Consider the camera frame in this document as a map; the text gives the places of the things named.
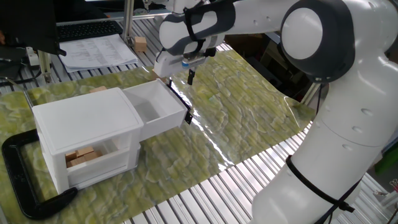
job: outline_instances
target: wooden cube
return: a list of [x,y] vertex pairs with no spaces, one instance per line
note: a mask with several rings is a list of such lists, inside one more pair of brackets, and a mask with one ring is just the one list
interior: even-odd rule
[[88,153],[91,153],[91,152],[94,152],[94,149],[93,149],[93,147],[88,146],[88,147],[86,147],[84,149],[77,150],[76,151],[76,156],[77,156],[77,158],[80,158],[80,157],[84,156],[85,154],[88,154]]
[[86,162],[85,158],[84,157],[79,157],[77,159],[74,159],[74,160],[70,161],[70,164],[72,166],[75,166],[75,165],[81,164],[83,162]]
[[134,50],[136,52],[146,52],[147,51],[147,39],[145,37],[136,37],[134,43]]
[[95,152],[91,152],[91,153],[85,154],[84,158],[85,158],[86,161],[90,161],[90,160],[98,158],[99,156],[102,156],[102,152],[101,151],[95,151]]
[[107,88],[105,86],[101,86],[101,87],[90,90],[90,93],[96,93],[98,91],[104,91],[104,90],[107,90]]
[[66,153],[66,154],[65,154],[65,160],[66,160],[67,162],[70,162],[70,161],[72,161],[72,160],[74,160],[74,159],[76,159],[76,158],[77,158],[76,152],[71,152],[71,153]]

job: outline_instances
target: black clamp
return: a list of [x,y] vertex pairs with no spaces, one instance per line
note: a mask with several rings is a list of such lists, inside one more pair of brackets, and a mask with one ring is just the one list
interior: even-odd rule
[[326,221],[326,219],[337,209],[339,208],[342,211],[348,211],[353,213],[355,211],[355,208],[351,207],[348,205],[346,200],[348,196],[355,190],[356,186],[360,183],[361,180],[359,180],[357,183],[355,183],[339,200],[334,199],[333,197],[327,195],[323,191],[321,191],[318,187],[313,185],[307,178],[303,176],[303,174],[300,173],[300,171],[294,166],[292,162],[292,156],[288,156],[286,159],[286,165],[287,167],[292,171],[292,173],[312,192],[316,193],[319,197],[321,197],[323,200],[326,200],[327,202],[333,204],[333,206],[329,209],[329,211],[324,214],[315,224],[321,224]]
[[191,124],[192,122],[192,114],[191,114],[191,107],[181,98],[181,96],[172,88],[172,83],[173,81],[170,80],[169,84],[166,84],[166,86],[180,99],[180,101],[184,104],[184,106],[187,108],[187,114],[185,115],[185,122],[188,124]]
[[75,198],[78,192],[76,187],[72,187],[45,202],[40,203],[37,200],[20,148],[38,140],[37,130],[33,129],[10,137],[2,145],[4,163],[19,207],[27,218],[33,220],[43,220],[58,213]]

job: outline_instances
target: black cable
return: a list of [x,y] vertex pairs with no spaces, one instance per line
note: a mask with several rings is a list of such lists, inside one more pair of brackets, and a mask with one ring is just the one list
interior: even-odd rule
[[394,212],[394,214],[392,214],[392,217],[390,218],[390,220],[387,222],[387,224],[390,224],[392,222],[392,220],[394,219],[394,217],[397,215],[398,213],[398,207],[396,209],[396,211]]
[[333,213],[330,214],[329,224],[331,224],[331,220],[333,219]]
[[[33,78],[28,78],[28,79],[25,79],[25,80],[16,80],[14,82],[16,84],[28,83],[28,82],[34,81],[41,74],[42,74],[42,71],[40,70]],[[4,86],[12,86],[12,84],[10,82],[1,82],[0,83],[0,87],[4,87]]]
[[317,114],[318,114],[318,112],[319,112],[319,104],[320,104],[320,102],[321,102],[322,88],[323,88],[323,85],[321,84],[321,86],[319,87],[318,104],[317,104]]

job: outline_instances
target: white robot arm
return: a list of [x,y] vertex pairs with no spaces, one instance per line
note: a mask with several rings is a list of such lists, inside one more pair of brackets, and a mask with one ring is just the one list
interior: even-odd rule
[[393,2],[220,0],[198,5],[161,24],[164,51],[155,72],[164,77],[205,63],[214,53],[209,49],[225,34],[276,30],[282,32],[289,61],[313,82],[329,83],[330,91],[288,166],[255,197],[252,223],[324,223],[336,207],[351,210],[356,183],[398,125],[398,66],[384,55],[398,36]]

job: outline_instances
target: green mat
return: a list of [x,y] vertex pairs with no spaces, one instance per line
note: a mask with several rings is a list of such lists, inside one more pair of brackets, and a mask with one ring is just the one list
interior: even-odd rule
[[[58,83],[30,90],[35,105],[148,82],[152,68]],[[172,77],[193,105],[193,122],[141,142],[136,170],[80,190],[73,202],[43,223],[121,223],[301,131],[315,113],[279,93],[235,51],[218,52],[193,81]],[[21,92],[0,96],[0,142],[35,128]],[[22,151],[40,200],[57,194],[38,142]],[[38,223],[23,216],[0,157],[0,205],[9,223]]]

